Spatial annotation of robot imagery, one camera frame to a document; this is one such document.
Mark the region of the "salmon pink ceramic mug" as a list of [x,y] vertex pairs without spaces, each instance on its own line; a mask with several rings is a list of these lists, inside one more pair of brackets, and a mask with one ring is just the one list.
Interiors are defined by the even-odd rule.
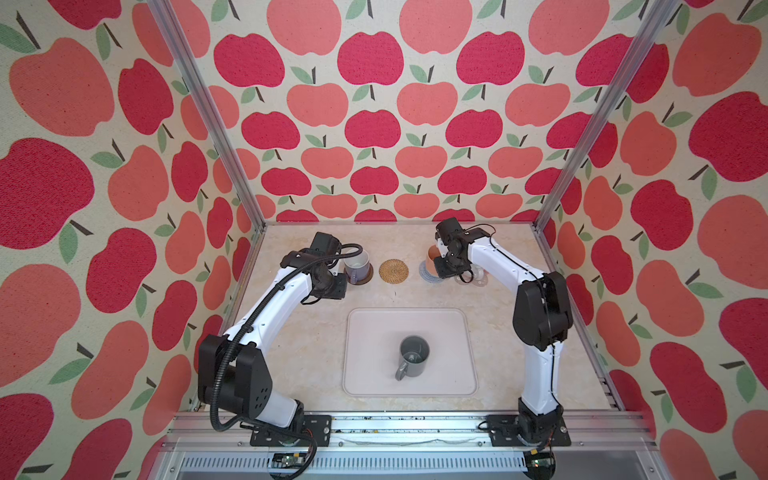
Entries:
[[430,246],[427,252],[425,268],[427,272],[434,277],[438,277],[438,273],[437,273],[434,261],[440,257],[441,257],[441,253],[439,248],[435,245]]

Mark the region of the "lavender ceramic mug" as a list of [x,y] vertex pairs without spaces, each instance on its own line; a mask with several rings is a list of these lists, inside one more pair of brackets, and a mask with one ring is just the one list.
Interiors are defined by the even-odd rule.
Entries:
[[344,272],[345,267],[349,266],[352,268],[359,268],[359,267],[365,267],[367,264],[370,263],[369,255],[366,251],[362,251],[358,255],[355,255],[354,257],[346,258],[344,261]]

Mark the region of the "pink flower coaster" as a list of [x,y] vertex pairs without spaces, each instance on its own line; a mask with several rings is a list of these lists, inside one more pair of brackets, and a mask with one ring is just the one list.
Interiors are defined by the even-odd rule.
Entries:
[[488,284],[488,275],[482,268],[472,268],[471,284],[477,287],[484,287]]

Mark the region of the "grey woven round coaster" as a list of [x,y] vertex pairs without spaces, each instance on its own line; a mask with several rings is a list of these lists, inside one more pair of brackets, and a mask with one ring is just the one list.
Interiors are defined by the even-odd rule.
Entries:
[[438,277],[436,277],[436,276],[432,275],[432,274],[431,274],[431,273],[430,273],[430,272],[427,270],[427,268],[426,268],[426,263],[425,263],[425,262],[422,262],[422,263],[419,265],[419,275],[421,276],[421,278],[422,278],[422,279],[423,279],[425,282],[427,282],[427,283],[430,283],[430,284],[438,284],[438,283],[440,283],[440,282],[441,282],[441,279],[440,279],[440,278],[438,278]]

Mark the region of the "brown wooden round coaster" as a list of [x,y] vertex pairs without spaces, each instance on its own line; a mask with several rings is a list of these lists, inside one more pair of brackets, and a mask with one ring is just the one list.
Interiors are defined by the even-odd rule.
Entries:
[[373,278],[374,268],[371,264],[367,264],[365,267],[359,268],[346,266],[345,273],[347,275],[347,281],[349,284],[365,285]]

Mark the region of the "tan rattan round coaster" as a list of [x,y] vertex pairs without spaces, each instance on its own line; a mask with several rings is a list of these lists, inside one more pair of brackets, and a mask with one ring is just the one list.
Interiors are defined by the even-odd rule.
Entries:
[[409,268],[403,260],[388,259],[380,265],[378,273],[385,283],[397,285],[408,278]]

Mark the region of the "dark grey ceramic mug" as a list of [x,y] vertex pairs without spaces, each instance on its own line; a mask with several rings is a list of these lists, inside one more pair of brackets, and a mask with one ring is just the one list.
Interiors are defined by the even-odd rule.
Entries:
[[406,377],[420,376],[430,356],[430,346],[421,336],[411,335],[404,338],[399,346],[399,365],[395,379],[402,381]]

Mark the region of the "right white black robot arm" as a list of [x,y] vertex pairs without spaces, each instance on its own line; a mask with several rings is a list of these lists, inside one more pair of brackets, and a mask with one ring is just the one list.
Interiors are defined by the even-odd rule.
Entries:
[[439,277],[461,277],[477,267],[515,294],[513,329],[525,345],[518,436],[529,445],[549,439],[563,415],[559,364],[573,326],[565,278],[530,266],[501,247],[492,233],[480,226],[464,228],[454,218],[437,225],[435,240],[440,256],[433,263]]

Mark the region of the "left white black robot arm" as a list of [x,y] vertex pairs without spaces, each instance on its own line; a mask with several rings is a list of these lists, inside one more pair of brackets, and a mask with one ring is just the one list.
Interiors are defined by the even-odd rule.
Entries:
[[266,356],[298,306],[311,297],[319,301],[345,296],[347,277],[334,270],[347,257],[345,248],[288,253],[270,288],[245,316],[225,333],[203,340],[198,354],[198,397],[209,406],[214,430],[226,431],[242,422],[300,432],[303,404],[275,390]]

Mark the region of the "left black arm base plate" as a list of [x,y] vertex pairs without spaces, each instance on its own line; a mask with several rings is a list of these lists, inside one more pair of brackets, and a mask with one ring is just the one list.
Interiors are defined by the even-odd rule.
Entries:
[[303,424],[296,431],[280,429],[268,424],[257,424],[252,428],[250,445],[253,447],[309,447],[315,442],[327,447],[332,433],[330,415],[305,415]]

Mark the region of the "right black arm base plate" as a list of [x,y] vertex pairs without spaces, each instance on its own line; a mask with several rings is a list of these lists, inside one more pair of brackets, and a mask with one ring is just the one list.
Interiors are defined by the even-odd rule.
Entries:
[[554,425],[540,429],[534,420],[520,415],[488,415],[478,429],[486,432],[493,447],[521,447],[542,449],[572,445],[570,434],[562,418]]

